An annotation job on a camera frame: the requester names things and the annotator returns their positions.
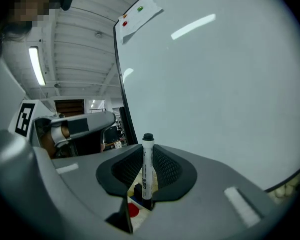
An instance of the fluorescent light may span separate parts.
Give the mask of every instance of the fluorescent light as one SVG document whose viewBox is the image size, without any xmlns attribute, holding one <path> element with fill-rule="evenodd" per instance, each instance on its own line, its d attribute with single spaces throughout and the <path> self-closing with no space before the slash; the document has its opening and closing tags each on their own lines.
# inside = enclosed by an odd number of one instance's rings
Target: fluorescent light
<svg viewBox="0 0 300 240">
<path fill-rule="evenodd" d="M 200 27 L 200 26 L 203 26 L 207 23 L 210 23 L 212 21 L 214 21 L 216 18 L 216 15 L 215 14 L 211 14 L 211 15 L 208 15 L 206 17 L 203 17 L 201 19 L 198 19 L 182 28 L 180 28 L 179 30 L 175 31 L 173 34 L 171 34 L 171 38 L 173 40 L 181 37 L 182 35 L 185 35 L 186 33 L 196 29 L 197 27 Z"/>
<path fill-rule="evenodd" d="M 45 81 L 42 75 L 40 63 L 39 63 L 39 54 L 38 54 L 38 48 L 37 47 L 30 47 L 29 48 L 29 54 L 30 59 L 32 63 L 32 67 L 36 76 L 36 79 L 38 80 L 39 85 L 44 86 Z"/>
<path fill-rule="evenodd" d="M 127 77 L 128 75 L 130 75 L 133 71 L 134 71 L 133 69 L 128 68 L 128 69 L 123 73 L 123 78 L 122 78 L 123 82 L 125 81 L 126 77 Z"/>
</svg>

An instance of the white marker barrel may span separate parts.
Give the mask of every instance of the white marker barrel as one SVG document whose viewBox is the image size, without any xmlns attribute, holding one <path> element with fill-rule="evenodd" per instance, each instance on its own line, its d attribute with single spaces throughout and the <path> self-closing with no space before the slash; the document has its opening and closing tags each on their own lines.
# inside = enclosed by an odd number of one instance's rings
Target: white marker barrel
<svg viewBox="0 0 300 240">
<path fill-rule="evenodd" d="M 142 167 L 142 201 L 143 206 L 151 209 L 153 182 L 153 134 L 146 133 L 142 139 L 143 167 Z"/>
</svg>

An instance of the black and white aruco tag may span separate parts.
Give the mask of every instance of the black and white aruco tag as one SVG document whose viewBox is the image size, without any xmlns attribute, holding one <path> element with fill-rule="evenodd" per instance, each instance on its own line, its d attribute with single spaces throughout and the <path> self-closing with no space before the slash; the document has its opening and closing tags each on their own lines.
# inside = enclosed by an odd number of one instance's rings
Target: black and white aruco tag
<svg viewBox="0 0 300 240">
<path fill-rule="evenodd" d="M 15 132 L 26 137 L 29 126 L 31 125 L 31 116 L 34 109 L 34 103 L 23 103 L 16 121 Z"/>
</svg>

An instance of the smoke detector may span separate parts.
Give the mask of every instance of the smoke detector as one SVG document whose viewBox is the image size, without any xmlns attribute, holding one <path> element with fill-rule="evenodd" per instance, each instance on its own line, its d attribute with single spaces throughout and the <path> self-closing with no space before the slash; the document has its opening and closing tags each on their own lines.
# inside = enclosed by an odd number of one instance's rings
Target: smoke detector
<svg viewBox="0 0 300 240">
<path fill-rule="evenodd" d="M 100 33 L 100 32 L 95 33 L 95 37 L 96 38 L 102 38 L 102 33 Z"/>
</svg>

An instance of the red object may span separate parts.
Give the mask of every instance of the red object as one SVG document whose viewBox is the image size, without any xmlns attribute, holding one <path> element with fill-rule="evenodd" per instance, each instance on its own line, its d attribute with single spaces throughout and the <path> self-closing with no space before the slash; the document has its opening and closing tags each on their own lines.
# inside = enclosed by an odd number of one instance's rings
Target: red object
<svg viewBox="0 0 300 240">
<path fill-rule="evenodd" d="M 131 202 L 128 203 L 128 208 L 129 208 L 130 218 L 137 216 L 140 212 L 139 208 Z"/>
</svg>

